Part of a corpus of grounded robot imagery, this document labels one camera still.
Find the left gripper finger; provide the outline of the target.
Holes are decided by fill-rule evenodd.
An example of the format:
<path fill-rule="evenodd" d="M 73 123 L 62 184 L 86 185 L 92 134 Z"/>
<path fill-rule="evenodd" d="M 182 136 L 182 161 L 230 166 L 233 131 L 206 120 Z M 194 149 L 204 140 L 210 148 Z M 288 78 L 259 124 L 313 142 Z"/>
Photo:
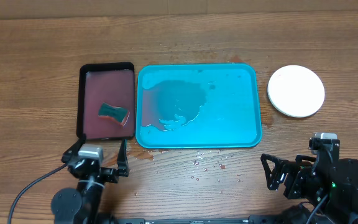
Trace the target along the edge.
<path fill-rule="evenodd" d="M 82 147 L 82 145 L 85 143 L 86 141 L 86 135 L 82 134 L 81 137 L 79 137 L 79 139 L 77 140 L 76 143 L 74 143 L 70 148 L 68 148 L 62 155 L 61 161 L 64 164 L 67 164 L 70 159 L 73 156 L 77 156 L 78 155 L 78 151 L 80 150 L 80 148 Z"/>
<path fill-rule="evenodd" d="M 129 166 L 128 166 L 126 151 L 127 151 L 127 140 L 123 139 L 117 155 L 117 174 L 118 176 L 122 176 L 122 177 L 129 176 Z"/>

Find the green and orange sponge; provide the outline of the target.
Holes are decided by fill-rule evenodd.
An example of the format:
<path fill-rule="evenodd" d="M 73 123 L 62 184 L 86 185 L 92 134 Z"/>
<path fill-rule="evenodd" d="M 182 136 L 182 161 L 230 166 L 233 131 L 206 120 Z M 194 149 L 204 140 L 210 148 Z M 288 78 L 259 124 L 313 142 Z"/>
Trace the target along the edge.
<path fill-rule="evenodd" d="M 99 118 L 108 119 L 120 126 L 125 126 L 129 115 L 129 110 L 119 106 L 112 106 L 107 103 L 103 103 L 98 111 Z"/>

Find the white plate with sauce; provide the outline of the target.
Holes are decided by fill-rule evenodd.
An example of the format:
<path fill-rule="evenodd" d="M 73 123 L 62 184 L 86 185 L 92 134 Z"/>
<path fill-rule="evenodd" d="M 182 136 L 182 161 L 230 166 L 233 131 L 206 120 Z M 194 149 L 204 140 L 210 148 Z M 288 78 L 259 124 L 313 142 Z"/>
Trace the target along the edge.
<path fill-rule="evenodd" d="M 325 100 L 324 85 L 312 70 L 300 65 L 287 65 L 276 70 L 267 85 L 271 101 L 314 101 Z"/>

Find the light blue plate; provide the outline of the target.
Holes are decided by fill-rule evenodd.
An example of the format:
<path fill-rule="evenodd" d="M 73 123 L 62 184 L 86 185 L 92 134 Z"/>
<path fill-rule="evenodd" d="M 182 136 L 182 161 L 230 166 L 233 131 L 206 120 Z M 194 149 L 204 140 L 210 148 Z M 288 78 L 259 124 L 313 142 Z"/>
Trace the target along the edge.
<path fill-rule="evenodd" d="M 315 114 L 321 107 L 322 102 L 314 101 L 271 101 L 273 107 L 284 115 L 294 118 L 305 118 Z"/>

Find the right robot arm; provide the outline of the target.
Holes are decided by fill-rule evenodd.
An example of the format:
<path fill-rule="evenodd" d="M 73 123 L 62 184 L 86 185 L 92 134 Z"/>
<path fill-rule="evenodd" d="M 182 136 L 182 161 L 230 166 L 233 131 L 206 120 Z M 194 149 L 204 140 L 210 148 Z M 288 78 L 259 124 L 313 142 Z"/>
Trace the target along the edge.
<path fill-rule="evenodd" d="M 333 223 L 358 223 L 358 160 L 298 155 L 288 161 L 269 154 L 260 158 L 267 187 L 284 184 L 288 199 L 306 199 L 314 206 L 305 223 L 316 223 L 315 213 Z"/>

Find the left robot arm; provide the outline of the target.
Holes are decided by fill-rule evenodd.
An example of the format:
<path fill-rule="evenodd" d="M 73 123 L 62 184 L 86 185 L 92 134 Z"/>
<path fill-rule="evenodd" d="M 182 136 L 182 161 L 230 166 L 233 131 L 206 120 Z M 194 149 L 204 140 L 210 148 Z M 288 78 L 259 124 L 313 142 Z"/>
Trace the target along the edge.
<path fill-rule="evenodd" d="M 121 141 L 117 155 L 117 167 L 103 167 L 103 148 L 85 143 L 86 136 L 77 140 L 63 153 L 62 162 L 69 173 L 78 179 L 76 188 L 59 190 L 51 201 L 55 223 L 99 224 L 117 223 L 110 213 L 99 211 L 101 196 L 106 183 L 118 183 L 120 177 L 129 175 L 126 149 L 127 141 Z"/>

